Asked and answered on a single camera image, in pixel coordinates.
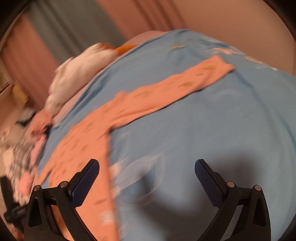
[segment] blue fabric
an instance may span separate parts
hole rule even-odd
[[[203,158],[226,181],[262,186],[278,240],[296,213],[296,80],[203,34],[172,31],[107,68],[51,131],[39,171],[71,126],[119,91],[157,83],[217,54],[235,71],[112,132],[111,162],[121,169],[114,179],[120,233],[129,241],[197,240],[217,212],[194,174]]]

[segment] bed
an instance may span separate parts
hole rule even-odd
[[[196,240],[217,211],[194,174],[203,158],[239,186],[263,188],[272,240],[279,240],[296,214],[295,78],[189,30],[140,43],[96,75],[59,115],[38,173],[71,128],[120,91],[158,83],[216,55],[235,70],[111,132],[110,165],[120,164],[113,179],[120,237]],[[48,186],[47,180],[42,187]]]

